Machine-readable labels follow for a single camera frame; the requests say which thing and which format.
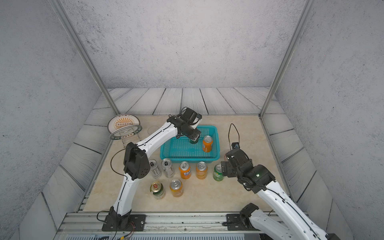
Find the teal plastic basket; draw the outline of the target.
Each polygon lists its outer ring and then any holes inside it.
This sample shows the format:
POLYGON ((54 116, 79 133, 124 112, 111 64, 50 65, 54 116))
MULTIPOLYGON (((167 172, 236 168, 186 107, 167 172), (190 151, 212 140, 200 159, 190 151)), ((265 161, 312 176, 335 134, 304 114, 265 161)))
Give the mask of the teal plastic basket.
POLYGON ((218 129, 215 126, 198 126, 201 131, 197 144, 191 144, 185 136, 171 138, 161 146, 160 158, 168 158, 172 162, 187 161, 190 163, 214 162, 220 158, 220 141, 218 129), (206 136, 213 138, 212 150, 203 151, 203 139, 206 136))

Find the white Monster can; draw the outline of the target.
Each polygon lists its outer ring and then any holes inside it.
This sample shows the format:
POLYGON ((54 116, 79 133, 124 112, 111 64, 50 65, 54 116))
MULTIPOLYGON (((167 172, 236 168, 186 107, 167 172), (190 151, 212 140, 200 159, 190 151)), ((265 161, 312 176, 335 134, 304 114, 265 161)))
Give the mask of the white Monster can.
POLYGON ((164 158, 162 160, 162 169, 167 178, 172 178, 175 175, 175 171, 173 168, 173 163, 170 159, 164 158))
POLYGON ((151 159, 149 160, 149 164, 150 164, 150 167, 151 167, 151 175, 154 179, 158 179, 161 175, 162 175, 162 171, 157 163, 156 160, 154 159, 151 159))

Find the gold green can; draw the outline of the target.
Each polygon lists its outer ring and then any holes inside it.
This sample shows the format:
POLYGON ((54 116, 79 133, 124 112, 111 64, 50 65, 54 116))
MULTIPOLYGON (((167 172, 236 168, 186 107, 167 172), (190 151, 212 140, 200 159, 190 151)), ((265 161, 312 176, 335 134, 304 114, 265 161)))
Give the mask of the gold green can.
POLYGON ((150 192, 154 196, 155 199, 160 200, 165 197, 166 192, 164 186, 161 182, 156 181, 153 182, 150 186, 150 192))

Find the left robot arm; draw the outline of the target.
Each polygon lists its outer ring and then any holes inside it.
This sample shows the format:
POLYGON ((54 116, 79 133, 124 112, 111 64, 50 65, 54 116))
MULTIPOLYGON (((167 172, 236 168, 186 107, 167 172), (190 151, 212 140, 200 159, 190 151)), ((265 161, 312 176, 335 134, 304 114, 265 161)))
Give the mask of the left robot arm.
POLYGON ((132 212, 132 203, 140 180, 150 172, 149 157, 165 142, 173 137, 186 136, 198 140, 201 131, 197 129, 202 115, 183 113, 170 116, 153 134, 134 144, 128 143, 124 157, 124 180, 116 202, 106 216, 106 223, 119 226, 128 220, 132 212))

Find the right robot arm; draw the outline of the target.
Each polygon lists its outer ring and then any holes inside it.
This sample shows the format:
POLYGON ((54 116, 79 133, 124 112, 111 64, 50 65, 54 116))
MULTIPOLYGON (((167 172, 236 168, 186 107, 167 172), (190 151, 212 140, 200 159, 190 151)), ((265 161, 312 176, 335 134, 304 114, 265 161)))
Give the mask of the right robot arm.
POLYGON ((247 191, 264 200, 281 218, 282 223, 272 219, 258 206, 249 203, 238 215, 228 215, 223 224, 229 230, 260 230, 274 240, 337 240, 339 237, 326 233, 316 225, 286 194, 275 176, 263 165, 251 162, 221 162, 225 177, 238 179, 247 191))

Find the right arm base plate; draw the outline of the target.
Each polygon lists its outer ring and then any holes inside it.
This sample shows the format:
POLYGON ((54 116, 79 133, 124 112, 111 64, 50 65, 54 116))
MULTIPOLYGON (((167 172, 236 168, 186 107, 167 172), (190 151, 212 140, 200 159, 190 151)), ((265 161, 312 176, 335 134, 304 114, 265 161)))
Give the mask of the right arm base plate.
POLYGON ((247 231, 247 218, 242 214, 227 214, 226 221, 222 223, 228 231, 247 231))

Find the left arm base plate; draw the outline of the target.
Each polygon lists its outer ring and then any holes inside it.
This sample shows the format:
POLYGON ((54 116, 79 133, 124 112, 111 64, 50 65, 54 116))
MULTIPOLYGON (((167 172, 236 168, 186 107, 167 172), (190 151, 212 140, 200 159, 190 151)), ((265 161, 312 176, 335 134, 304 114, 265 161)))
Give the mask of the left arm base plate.
POLYGON ((146 215, 133 214, 116 217, 108 214, 102 226, 103 232, 142 232, 146 223, 146 215))

